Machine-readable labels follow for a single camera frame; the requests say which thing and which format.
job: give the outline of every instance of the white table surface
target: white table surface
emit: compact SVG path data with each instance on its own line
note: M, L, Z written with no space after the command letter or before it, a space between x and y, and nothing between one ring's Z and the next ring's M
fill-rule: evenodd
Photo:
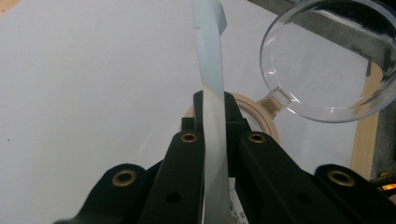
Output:
M275 15L222 4L225 90L259 100ZM0 223L73 217L109 168L161 160L200 89L191 1L21 1L0 18ZM275 124L306 171L349 165L356 122Z

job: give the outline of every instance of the brass insert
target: brass insert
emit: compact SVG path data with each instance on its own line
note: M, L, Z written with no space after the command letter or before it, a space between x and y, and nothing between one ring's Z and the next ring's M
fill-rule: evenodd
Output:
M198 140L198 136L195 133L185 133L181 135L181 141L192 143Z
M327 176L332 182L344 187L353 187L356 184L355 179L343 171L330 170Z
M265 142L265 137L259 133L253 133L248 136L248 139L254 143L263 143Z
M114 186L126 187L134 183L137 179L137 173L133 170L121 170L113 176Z

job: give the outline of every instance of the white strip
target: white strip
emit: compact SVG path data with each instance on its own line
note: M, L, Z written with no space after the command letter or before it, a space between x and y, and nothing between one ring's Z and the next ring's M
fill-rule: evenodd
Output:
M194 0L193 12L204 90L205 224L231 223L219 38L227 21L218 0Z

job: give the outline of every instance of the black mount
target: black mount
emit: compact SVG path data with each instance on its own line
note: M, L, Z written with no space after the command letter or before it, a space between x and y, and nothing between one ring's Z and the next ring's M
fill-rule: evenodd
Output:
M108 170L79 213L56 224L202 223L205 140L203 93L194 118L183 118L163 161L147 171L122 164ZM277 142L252 132L225 92L229 177L250 224L396 223L396 207L351 170L301 170Z

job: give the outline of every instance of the clear dome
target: clear dome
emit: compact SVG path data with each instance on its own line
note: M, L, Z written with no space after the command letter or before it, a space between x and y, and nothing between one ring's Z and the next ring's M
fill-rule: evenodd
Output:
M270 90L288 110L321 122L367 117L396 96L396 19L370 0L296 4L267 30L260 53Z

